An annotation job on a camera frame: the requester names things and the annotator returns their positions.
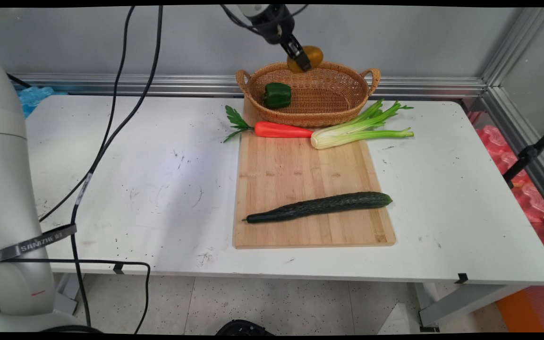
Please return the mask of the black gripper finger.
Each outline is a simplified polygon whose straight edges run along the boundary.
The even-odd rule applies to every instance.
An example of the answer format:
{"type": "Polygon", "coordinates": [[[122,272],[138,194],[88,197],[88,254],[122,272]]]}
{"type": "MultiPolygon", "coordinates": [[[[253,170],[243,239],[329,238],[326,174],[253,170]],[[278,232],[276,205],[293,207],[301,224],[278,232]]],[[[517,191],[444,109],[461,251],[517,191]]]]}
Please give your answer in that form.
{"type": "MultiPolygon", "coordinates": [[[[287,36],[287,38],[285,39],[286,42],[297,42],[297,39],[294,37],[294,35],[290,34],[289,36],[287,36]]],[[[311,69],[311,62],[310,62],[310,59],[308,57],[308,55],[306,54],[304,48],[303,48],[303,53],[301,55],[301,61],[300,61],[300,64],[301,64],[301,67],[302,67],[302,70],[303,71],[292,71],[293,73],[304,73],[304,72],[307,72],[311,69]]]]}
{"type": "Polygon", "coordinates": [[[290,71],[303,71],[300,61],[303,48],[298,42],[283,42],[281,47],[287,54],[287,67],[290,71]]]}

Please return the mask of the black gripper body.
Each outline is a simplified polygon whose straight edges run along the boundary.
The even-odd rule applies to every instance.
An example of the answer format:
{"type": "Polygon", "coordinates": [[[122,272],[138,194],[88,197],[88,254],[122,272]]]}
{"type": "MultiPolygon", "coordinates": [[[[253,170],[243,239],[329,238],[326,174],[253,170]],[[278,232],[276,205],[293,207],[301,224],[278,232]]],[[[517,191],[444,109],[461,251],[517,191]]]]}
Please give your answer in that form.
{"type": "Polygon", "coordinates": [[[248,5],[248,30],[263,37],[269,44],[296,46],[293,35],[295,20],[286,5],[248,5]]]}

